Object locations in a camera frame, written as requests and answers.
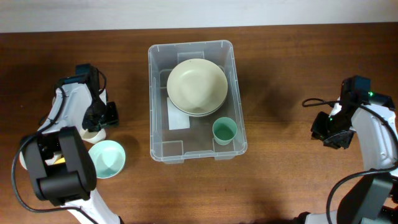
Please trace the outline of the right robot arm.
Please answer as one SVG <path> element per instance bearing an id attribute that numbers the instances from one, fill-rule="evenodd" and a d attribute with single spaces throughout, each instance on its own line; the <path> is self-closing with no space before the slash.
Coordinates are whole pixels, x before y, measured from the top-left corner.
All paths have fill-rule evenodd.
<path id="1" fill-rule="evenodd" d="M 384 205 L 397 202 L 396 107 L 390 96 L 371 90 L 371 81 L 361 76 L 343 80 L 340 97 L 326 102 L 309 98 L 302 106 L 332 107 L 319 112 L 312 138 L 333 149 L 348 148 L 357 136 L 364 163 L 362 172 L 351 174 L 331 189 L 325 213 L 301 213 L 295 221 L 316 223 L 397 223 L 397 209 Z"/>

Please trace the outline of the cream plastic cup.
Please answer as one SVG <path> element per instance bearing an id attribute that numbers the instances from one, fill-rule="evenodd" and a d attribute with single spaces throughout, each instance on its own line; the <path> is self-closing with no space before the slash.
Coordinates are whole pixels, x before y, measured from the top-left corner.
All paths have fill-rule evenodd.
<path id="1" fill-rule="evenodd" d="M 106 131 L 104 129 L 98 132 L 89 132 L 87 130 L 81 129 L 79 133 L 82 140 L 91 144 L 96 144 L 97 142 L 103 141 L 106 138 Z"/>

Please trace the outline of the mint green cup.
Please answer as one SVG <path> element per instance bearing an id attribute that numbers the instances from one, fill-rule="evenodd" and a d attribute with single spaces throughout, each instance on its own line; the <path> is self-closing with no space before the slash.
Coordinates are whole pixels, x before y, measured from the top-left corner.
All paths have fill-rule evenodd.
<path id="1" fill-rule="evenodd" d="M 212 131 L 216 143 L 225 146 L 236 137 L 238 127 L 233 119 L 221 117 L 213 123 Z"/>

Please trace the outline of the mint green small bowl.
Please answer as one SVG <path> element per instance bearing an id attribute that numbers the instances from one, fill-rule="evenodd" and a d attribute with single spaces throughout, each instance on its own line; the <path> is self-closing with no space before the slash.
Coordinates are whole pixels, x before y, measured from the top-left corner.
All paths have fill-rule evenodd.
<path id="1" fill-rule="evenodd" d="M 118 175 L 126 163 L 126 153 L 116 141 L 104 140 L 96 143 L 88 151 L 94 163 L 96 176 L 108 179 Z"/>

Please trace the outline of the yellow small bowl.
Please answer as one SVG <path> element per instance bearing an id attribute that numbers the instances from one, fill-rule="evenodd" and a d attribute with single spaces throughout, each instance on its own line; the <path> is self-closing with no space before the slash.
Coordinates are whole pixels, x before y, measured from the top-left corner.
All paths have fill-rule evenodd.
<path id="1" fill-rule="evenodd" d="M 63 158 L 60 158 L 59 160 L 57 160 L 56 162 L 55 162 L 55 164 L 61 164 L 61 163 L 65 163 L 65 158 L 63 157 Z"/>

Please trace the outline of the white small bowl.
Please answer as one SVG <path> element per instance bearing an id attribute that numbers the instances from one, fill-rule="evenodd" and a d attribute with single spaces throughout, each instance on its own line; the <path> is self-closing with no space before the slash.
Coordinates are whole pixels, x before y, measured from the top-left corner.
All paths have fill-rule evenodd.
<path id="1" fill-rule="evenodd" d="M 19 154 L 19 162 L 20 162 L 21 166 L 22 166 L 25 170 L 27 170 L 27 166 L 26 166 L 26 164 L 25 164 L 25 160 L 24 160 L 23 153 L 20 153 L 20 154 Z"/>

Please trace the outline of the cream white bowl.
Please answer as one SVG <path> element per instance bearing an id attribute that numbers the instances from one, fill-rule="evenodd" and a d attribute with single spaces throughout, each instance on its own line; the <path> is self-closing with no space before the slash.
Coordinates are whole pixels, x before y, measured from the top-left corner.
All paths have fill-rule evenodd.
<path id="1" fill-rule="evenodd" d="M 193 58 L 179 63 L 167 79 L 171 102 L 190 116 L 204 116 L 216 111 L 228 94 L 224 71 L 215 63 Z"/>

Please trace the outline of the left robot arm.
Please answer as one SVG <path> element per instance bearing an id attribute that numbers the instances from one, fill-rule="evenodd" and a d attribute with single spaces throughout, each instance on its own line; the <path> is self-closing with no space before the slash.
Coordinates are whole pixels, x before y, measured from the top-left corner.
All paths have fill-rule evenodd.
<path id="1" fill-rule="evenodd" d="M 49 201 L 47 213 L 68 211 L 80 223 L 122 223 L 96 189 L 95 165 L 83 142 L 89 132 L 103 139 L 118 126 L 116 104 L 108 100 L 106 77 L 89 63 L 54 85 L 55 101 L 39 130 L 21 140 L 15 167 L 23 157 L 36 197 Z"/>

